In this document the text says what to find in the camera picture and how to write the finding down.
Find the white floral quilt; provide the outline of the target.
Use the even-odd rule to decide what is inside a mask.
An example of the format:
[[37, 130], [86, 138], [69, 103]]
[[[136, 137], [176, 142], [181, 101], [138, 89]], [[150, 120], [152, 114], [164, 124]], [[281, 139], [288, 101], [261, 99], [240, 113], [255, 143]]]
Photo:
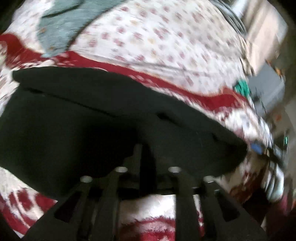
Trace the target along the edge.
[[[54, 1], [25, 1], [7, 31], [34, 51], [43, 13]], [[210, 1], [122, 1], [91, 22], [68, 50], [126, 66], [194, 93], [245, 79], [241, 37]]]

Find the grey striped cloth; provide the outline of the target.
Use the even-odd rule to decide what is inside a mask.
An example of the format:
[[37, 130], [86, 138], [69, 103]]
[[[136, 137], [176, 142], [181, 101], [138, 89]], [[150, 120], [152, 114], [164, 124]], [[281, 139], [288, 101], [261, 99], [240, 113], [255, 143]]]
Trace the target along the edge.
[[238, 18], [229, 5], [220, 0], [214, 0], [210, 2], [222, 13], [225, 20], [231, 25], [236, 33], [243, 37], [246, 35], [247, 31], [243, 22], [240, 20], [240, 18]]

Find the green cloth item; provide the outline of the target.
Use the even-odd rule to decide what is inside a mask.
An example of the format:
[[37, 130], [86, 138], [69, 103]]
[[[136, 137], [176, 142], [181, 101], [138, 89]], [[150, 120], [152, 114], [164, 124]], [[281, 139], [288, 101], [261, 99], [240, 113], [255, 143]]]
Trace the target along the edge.
[[250, 96], [250, 89], [246, 80], [238, 80], [234, 85], [233, 90], [245, 98]]

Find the teal fleece jacket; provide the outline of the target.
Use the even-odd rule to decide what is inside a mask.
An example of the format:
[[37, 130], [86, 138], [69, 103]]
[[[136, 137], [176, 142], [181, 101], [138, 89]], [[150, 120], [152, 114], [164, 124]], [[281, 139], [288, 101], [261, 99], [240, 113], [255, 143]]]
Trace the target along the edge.
[[44, 57], [55, 57], [68, 50], [75, 38], [91, 22], [122, 1], [54, 1], [38, 25], [37, 37]]

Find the black pants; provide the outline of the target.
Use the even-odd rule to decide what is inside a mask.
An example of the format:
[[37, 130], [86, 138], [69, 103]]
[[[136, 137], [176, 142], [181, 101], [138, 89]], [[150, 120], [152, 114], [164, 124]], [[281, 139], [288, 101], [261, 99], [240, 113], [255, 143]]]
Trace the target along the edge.
[[108, 175], [141, 145], [147, 167], [155, 140], [239, 138], [174, 97], [91, 68], [13, 72], [18, 83], [1, 116], [1, 167], [61, 199], [83, 176]]

